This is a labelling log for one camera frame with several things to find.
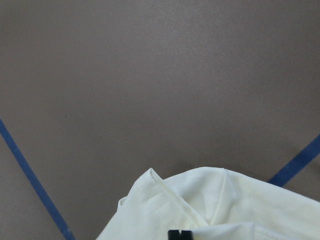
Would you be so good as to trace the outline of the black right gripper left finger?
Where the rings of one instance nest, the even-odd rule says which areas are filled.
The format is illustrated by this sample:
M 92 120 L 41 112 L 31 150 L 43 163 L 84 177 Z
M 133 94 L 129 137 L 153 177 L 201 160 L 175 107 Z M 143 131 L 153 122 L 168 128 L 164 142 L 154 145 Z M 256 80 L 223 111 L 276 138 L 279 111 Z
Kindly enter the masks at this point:
M 178 229 L 169 230 L 167 232 L 167 237 L 168 237 L 168 240 L 180 240 L 181 239 L 181 234 L 180 234 L 180 231 Z

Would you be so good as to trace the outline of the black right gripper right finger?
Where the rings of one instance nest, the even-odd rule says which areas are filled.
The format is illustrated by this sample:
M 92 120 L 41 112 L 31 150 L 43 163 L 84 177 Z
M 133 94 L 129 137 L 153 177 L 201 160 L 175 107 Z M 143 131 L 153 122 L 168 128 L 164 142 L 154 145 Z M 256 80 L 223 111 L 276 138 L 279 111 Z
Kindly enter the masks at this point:
M 193 240 L 193 232 L 191 230 L 182 230 L 180 234 L 181 240 Z

